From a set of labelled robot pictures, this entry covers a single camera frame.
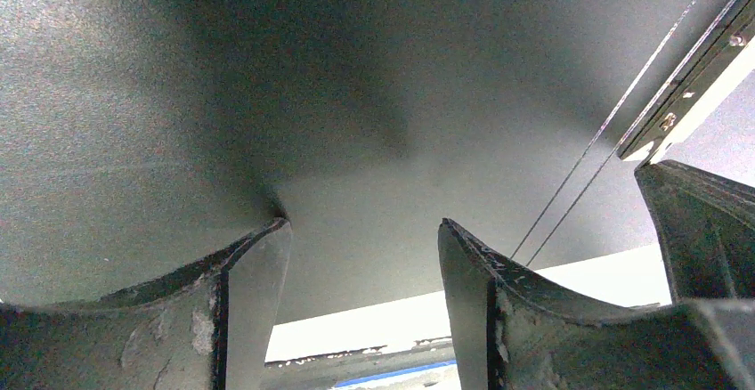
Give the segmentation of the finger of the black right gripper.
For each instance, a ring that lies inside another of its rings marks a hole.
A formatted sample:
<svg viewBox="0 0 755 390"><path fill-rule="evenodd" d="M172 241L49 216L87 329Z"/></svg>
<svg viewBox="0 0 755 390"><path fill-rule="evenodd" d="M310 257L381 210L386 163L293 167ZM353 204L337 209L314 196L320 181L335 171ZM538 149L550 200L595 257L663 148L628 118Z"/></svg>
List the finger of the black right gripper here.
<svg viewBox="0 0 755 390"><path fill-rule="evenodd" d="M753 187L674 160L634 176L672 301L754 298Z"/></svg>

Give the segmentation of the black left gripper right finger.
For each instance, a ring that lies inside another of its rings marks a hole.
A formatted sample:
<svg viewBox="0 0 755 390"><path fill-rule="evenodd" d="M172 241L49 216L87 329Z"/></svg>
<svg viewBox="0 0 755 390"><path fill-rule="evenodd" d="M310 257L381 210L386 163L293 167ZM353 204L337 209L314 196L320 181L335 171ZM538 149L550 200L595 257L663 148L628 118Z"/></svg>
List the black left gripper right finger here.
<svg viewBox="0 0 755 390"><path fill-rule="evenodd" d="M754 303L628 308L563 287L451 219L442 283L465 389L751 389Z"/></svg>

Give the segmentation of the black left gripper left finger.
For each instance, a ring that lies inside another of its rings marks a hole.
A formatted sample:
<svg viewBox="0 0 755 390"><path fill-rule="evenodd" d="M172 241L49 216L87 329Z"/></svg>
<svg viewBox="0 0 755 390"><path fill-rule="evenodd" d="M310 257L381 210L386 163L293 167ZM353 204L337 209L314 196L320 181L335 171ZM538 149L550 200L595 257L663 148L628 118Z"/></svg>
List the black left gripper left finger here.
<svg viewBox="0 0 755 390"><path fill-rule="evenodd" d="M277 218L95 301L2 305L2 388L257 389L292 235Z"/></svg>

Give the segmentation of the beige folder with black inside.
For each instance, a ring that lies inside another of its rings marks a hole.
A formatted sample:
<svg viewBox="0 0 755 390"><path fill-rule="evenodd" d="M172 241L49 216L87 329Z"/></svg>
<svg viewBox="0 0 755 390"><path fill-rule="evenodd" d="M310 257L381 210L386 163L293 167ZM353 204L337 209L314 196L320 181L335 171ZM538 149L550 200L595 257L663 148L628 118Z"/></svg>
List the beige folder with black inside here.
<svg viewBox="0 0 755 390"><path fill-rule="evenodd" d="M95 299L275 216L279 322L650 244L606 158L727 0L1 0L1 298Z"/></svg>

